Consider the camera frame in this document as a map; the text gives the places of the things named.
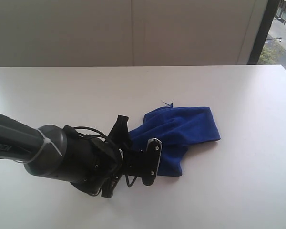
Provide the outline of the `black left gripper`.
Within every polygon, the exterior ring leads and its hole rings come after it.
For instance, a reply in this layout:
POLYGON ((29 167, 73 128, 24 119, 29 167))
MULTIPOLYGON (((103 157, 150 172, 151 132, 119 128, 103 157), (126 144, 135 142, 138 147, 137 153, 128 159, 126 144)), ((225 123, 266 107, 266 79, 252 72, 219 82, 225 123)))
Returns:
POLYGON ((132 187, 138 177, 145 176, 148 168, 147 152, 132 148, 128 131, 129 117, 119 115, 108 137, 118 148, 120 160, 117 171, 104 184, 104 197, 112 198, 114 189, 122 176, 125 176, 127 187, 132 187))

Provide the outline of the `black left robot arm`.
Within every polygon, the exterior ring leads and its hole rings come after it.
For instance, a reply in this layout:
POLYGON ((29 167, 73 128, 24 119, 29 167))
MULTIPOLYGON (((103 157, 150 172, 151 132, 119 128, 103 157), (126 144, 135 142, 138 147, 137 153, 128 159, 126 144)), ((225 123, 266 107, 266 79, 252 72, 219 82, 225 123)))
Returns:
POLYGON ((127 125, 109 135, 87 127, 32 128, 0 114, 0 159, 24 165, 37 177, 67 181, 90 196, 111 198, 122 176, 152 183, 157 163, 149 151, 130 148, 127 125))

